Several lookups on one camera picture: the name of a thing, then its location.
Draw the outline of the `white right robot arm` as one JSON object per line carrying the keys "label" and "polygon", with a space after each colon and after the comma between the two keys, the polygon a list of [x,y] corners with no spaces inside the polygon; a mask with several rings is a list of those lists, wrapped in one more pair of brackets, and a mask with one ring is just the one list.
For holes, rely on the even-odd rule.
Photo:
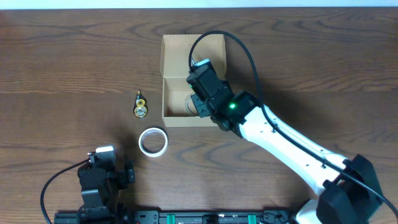
{"label": "white right robot arm", "polygon": [[368,223],[384,204],[369,160],[361,155],[349,160],[309,140],[250,93],[219,90],[190,98],[200,117],[264,148],[310,186],[317,198],[293,215],[294,223]]}

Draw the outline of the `clear tape roll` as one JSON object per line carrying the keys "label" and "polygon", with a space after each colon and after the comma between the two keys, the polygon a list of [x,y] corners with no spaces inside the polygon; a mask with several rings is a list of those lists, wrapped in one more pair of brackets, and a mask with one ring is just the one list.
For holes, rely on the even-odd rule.
{"label": "clear tape roll", "polygon": [[194,95],[194,93],[189,93],[185,99],[185,111],[190,116],[198,116],[198,112],[197,112],[195,105],[192,101],[192,95]]}

